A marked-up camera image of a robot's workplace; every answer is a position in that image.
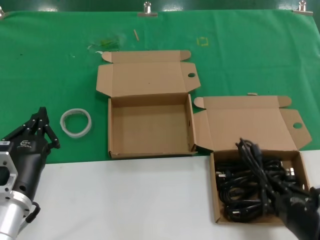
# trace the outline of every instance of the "logo on robot hand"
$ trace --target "logo on robot hand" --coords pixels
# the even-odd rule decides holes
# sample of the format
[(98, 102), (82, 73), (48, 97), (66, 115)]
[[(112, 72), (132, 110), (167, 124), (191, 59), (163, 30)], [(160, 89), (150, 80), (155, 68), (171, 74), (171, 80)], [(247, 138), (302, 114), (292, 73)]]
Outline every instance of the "logo on robot hand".
[(18, 146), (18, 148), (31, 148), (31, 142), (29, 142), (28, 140), (23, 140), (22, 142), (20, 142), (20, 145)]

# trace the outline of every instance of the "green cloth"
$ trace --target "green cloth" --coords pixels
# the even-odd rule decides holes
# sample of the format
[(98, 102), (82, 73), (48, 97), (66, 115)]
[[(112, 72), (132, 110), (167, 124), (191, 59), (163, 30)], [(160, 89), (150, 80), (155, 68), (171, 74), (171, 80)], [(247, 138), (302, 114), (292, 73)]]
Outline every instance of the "green cloth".
[[(140, 41), (134, 35), (136, 30)], [(286, 95), (320, 148), (320, 36), (312, 17), (290, 10), (13, 12), (0, 21), (0, 136), (47, 107), (61, 149), (48, 163), (108, 160), (107, 97), (96, 91), (95, 51), (190, 50), (201, 87), (191, 95)], [(61, 115), (92, 117), (83, 138), (68, 137)], [(80, 130), (85, 119), (70, 119)]]

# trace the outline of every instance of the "black cable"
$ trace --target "black cable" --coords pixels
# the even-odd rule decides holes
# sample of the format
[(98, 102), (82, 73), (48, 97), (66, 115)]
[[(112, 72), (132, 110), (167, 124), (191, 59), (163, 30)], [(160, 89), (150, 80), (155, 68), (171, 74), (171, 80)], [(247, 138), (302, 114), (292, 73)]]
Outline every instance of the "black cable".
[(219, 198), (231, 221), (247, 223), (274, 214), (278, 192), (301, 191), (294, 186), (297, 179), (288, 181), (279, 157), (263, 156), (258, 145), (242, 138), (236, 146), (240, 160), (215, 163)]
[(32, 213), (29, 214), (29, 216), (27, 216), (27, 217), (25, 218), (25, 221), (26, 221), (28, 224), (32, 223), (32, 221), (35, 220), (35, 218), (37, 217), (37, 215), (39, 214), (39, 212), (40, 212), (40, 210), (41, 210), (39, 204), (36, 203), (35, 201), (32, 203), (32, 205), (35, 206), (35, 209), (33, 210)]

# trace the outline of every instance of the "cardboard box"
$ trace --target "cardboard box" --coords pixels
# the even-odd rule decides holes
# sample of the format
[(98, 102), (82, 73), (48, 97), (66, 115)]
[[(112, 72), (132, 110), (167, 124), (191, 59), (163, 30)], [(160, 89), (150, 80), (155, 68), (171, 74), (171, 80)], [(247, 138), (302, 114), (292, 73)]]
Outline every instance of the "cardboard box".
[[(312, 139), (298, 111), (283, 108), (291, 104), (289, 97), (197, 97), (194, 104), (205, 109), (194, 114), (196, 144), (214, 151), (210, 155), (210, 175), (214, 220), (218, 224), (231, 222), (224, 216), (224, 205), (218, 197), (215, 162), (239, 159), (235, 143), (240, 138), (258, 144), (264, 155), (281, 157), (285, 169), (294, 168), (300, 187), (309, 189), (299, 149)], [(282, 224), (274, 215), (260, 217), (254, 223)]]
[(195, 126), (188, 92), (200, 87), (184, 51), (104, 52), (96, 90), (108, 100), (108, 151), (113, 159), (190, 156)]

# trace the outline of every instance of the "wooden stick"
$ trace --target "wooden stick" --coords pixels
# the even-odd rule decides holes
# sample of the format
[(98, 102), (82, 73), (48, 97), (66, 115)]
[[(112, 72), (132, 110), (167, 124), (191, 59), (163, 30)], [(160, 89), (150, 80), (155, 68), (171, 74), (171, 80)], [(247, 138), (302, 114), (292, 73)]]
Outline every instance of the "wooden stick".
[(139, 42), (139, 37), (138, 37), (138, 34), (137, 34), (136, 30), (133, 29), (133, 32), (134, 32), (134, 35), (135, 35), (136, 40)]

